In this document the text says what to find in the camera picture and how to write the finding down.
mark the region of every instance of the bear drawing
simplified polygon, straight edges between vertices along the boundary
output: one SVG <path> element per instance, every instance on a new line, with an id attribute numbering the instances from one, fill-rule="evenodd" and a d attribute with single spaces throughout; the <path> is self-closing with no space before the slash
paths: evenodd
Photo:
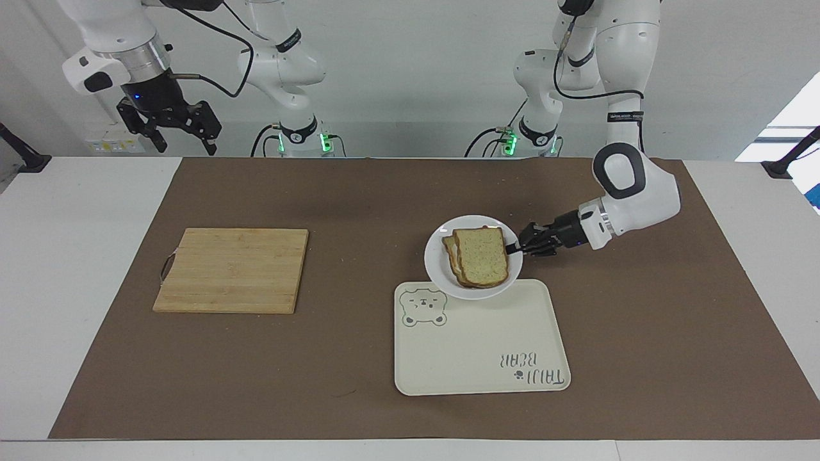
<path id="1" fill-rule="evenodd" d="M 405 291 L 399 297 L 399 303 L 404 311 L 402 324 L 405 326 L 415 326 L 421 322 L 432 322 L 433 325 L 442 326 L 447 322 L 447 316 L 444 314 L 447 295 L 438 290 Z"/>

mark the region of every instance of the table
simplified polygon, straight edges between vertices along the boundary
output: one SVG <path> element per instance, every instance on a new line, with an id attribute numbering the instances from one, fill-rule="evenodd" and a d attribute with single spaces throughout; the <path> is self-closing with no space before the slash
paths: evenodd
<path id="1" fill-rule="evenodd" d="M 178 165 L 178 158 L 58 157 L 39 175 L 19 176 L 0 195 L 0 258 L 5 262 L 0 265 L 0 440 L 47 436 Z M 820 393 L 820 358 L 815 354 L 820 314 L 814 300 L 817 288 L 810 283 L 820 256 L 816 213 L 793 185 L 769 180 L 757 165 L 686 166 L 809 383 Z M 43 307 L 52 305 L 65 308 Z M 416 457 L 424 452 L 442 459 L 484 458 L 492 453 L 504 458 L 521 454 L 569 459 L 763 459 L 787 454 L 789 459 L 816 459 L 820 440 L 7 441 L 0 445 L 0 458 L 103 459 L 116 454 L 122 459 L 131 453 L 218 459 L 240 450 L 251 459 L 272 450 L 286 459 L 384 458 L 396 453 Z"/>

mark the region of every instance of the cutting board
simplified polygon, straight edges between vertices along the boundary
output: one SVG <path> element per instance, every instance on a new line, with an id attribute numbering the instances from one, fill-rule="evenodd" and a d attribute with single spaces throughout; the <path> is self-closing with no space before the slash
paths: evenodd
<path id="1" fill-rule="evenodd" d="M 153 310 L 294 313 L 307 243 L 306 229 L 185 229 Z"/>

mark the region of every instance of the bread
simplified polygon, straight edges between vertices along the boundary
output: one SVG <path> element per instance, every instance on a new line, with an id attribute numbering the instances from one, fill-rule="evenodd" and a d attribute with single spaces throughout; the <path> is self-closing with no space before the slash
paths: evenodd
<path id="1" fill-rule="evenodd" d="M 492 288 L 507 280 L 507 252 L 500 228 L 456 229 L 442 242 L 460 285 Z"/>

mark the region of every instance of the brown table mat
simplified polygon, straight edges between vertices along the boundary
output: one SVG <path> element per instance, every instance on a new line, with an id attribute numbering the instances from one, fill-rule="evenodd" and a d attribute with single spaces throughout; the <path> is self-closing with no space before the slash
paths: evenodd
<path id="1" fill-rule="evenodd" d="M 393 291 L 427 280 L 430 233 L 473 213 L 549 222 L 600 196 L 590 160 L 186 158 L 50 436 L 820 438 L 820 402 L 689 174 L 659 163 L 680 215 L 525 261 L 552 295 L 567 390 L 407 397 Z M 186 227 L 309 229 L 296 313 L 152 312 Z"/>

